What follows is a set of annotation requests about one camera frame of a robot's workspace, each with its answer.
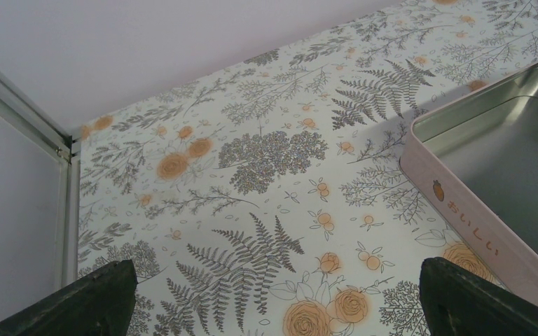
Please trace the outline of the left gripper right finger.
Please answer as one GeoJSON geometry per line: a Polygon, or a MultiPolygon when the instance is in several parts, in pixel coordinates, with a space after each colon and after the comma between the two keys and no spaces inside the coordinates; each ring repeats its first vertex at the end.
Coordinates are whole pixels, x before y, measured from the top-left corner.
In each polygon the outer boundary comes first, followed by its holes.
{"type": "Polygon", "coordinates": [[[423,260],[419,294],[432,335],[538,335],[538,306],[445,258],[423,260]]]}

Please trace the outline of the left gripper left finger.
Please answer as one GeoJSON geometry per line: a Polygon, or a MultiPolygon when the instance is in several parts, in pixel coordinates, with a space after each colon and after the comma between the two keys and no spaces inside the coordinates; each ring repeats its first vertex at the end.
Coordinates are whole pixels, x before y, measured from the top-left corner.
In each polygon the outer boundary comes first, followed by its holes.
{"type": "Polygon", "coordinates": [[[137,284],[131,260],[110,262],[0,321],[0,335],[127,335],[137,284]]]}

